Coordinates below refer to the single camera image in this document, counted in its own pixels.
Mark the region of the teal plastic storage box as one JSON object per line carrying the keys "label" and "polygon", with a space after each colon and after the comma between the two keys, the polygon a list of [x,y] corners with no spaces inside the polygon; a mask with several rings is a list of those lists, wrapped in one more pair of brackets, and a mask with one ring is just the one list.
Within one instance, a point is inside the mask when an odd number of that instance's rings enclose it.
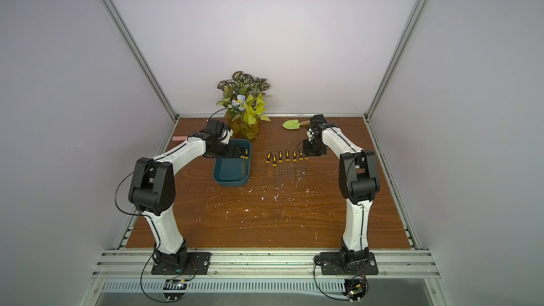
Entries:
{"label": "teal plastic storage box", "polygon": [[248,183],[251,169],[252,144],[249,140],[234,139],[231,144],[237,144],[249,150],[249,173],[243,177],[243,156],[240,158],[217,158],[213,168],[213,179],[222,187],[241,187]]}

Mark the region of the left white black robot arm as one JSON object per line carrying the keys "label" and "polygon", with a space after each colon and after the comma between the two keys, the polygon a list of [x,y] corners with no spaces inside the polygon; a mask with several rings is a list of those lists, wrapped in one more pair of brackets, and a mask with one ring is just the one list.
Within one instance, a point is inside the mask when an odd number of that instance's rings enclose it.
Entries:
{"label": "left white black robot arm", "polygon": [[153,158],[140,158],[128,194],[129,201],[147,219],[155,240],[158,262],[181,267],[188,261],[186,241],[174,217],[175,175],[199,157],[240,158],[241,146],[231,143],[231,127],[208,120],[204,129],[192,133],[176,147]]}

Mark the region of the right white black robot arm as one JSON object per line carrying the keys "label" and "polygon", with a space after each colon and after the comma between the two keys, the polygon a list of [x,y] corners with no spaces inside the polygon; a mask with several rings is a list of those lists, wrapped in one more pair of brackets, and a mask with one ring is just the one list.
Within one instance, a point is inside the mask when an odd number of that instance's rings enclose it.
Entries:
{"label": "right white black robot arm", "polygon": [[369,215],[375,195],[381,189],[378,159],[374,151],[353,143],[336,124],[327,122],[323,115],[315,115],[307,126],[303,152],[310,157],[319,157],[327,154],[328,149],[339,160],[339,189],[347,204],[339,260],[348,266],[367,260],[369,256]]}

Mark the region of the amber vase with plants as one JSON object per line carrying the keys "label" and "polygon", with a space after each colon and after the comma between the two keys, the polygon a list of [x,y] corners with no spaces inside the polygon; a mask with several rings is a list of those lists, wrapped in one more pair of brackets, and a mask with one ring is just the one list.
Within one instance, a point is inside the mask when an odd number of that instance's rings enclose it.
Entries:
{"label": "amber vase with plants", "polygon": [[238,71],[231,79],[219,82],[217,88],[222,92],[217,105],[222,106],[234,138],[255,141],[260,133],[259,123],[270,121],[265,99],[270,84],[265,78]]}

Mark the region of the left controller board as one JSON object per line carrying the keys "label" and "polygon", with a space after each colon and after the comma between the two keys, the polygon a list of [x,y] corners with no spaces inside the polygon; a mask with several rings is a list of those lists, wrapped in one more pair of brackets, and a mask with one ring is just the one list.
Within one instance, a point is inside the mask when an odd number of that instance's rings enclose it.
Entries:
{"label": "left controller board", "polygon": [[167,279],[164,282],[162,292],[167,303],[175,303],[185,296],[188,282],[184,279]]}

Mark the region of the controller board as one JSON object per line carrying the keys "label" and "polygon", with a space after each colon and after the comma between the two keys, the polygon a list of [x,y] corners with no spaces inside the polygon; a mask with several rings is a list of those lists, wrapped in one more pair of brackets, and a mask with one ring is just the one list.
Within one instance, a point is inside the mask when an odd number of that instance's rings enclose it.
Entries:
{"label": "controller board", "polygon": [[162,292],[167,303],[175,303],[185,296],[188,282],[184,279],[167,279],[164,282]]}
{"label": "controller board", "polygon": [[368,292],[369,283],[365,276],[359,275],[344,280],[344,295],[350,303],[360,303]]}

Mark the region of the right controller board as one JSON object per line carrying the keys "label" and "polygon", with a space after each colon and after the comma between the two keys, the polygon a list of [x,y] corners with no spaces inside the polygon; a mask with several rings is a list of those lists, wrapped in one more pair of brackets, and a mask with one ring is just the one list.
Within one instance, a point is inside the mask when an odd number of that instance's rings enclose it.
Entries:
{"label": "right controller board", "polygon": [[368,292],[369,283],[365,276],[359,275],[344,280],[344,295],[350,303],[360,303]]}

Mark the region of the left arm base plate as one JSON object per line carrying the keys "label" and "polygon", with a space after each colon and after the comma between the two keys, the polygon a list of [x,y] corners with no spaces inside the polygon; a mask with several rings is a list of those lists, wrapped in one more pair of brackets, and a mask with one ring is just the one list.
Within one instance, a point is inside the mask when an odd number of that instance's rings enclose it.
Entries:
{"label": "left arm base plate", "polygon": [[156,252],[152,275],[206,275],[212,254],[210,252],[181,252],[164,254]]}

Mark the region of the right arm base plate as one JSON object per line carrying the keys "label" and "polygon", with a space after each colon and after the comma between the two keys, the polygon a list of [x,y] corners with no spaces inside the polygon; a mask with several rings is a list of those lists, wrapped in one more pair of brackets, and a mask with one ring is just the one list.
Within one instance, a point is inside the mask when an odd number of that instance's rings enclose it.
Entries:
{"label": "right arm base plate", "polygon": [[321,252],[314,257],[314,263],[324,276],[377,276],[378,264],[372,252],[354,258],[343,257],[339,252]]}

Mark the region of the aluminium front rail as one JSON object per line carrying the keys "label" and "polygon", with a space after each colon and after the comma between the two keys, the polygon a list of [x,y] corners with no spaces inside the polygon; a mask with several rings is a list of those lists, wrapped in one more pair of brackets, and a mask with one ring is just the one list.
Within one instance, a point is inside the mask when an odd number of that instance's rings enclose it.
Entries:
{"label": "aluminium front rail", "polygon": [[[99,257],[93,278],[161,278],[181,269],[154,267],[150,249],[106,250]],[[375,250],[362,263],[341,266],[339,254],[325,249],[193,249],[185,272],[206,278],[304,278],[321,273],[347,276],[365,273],[371,278],[437,279],[427,250]]]}

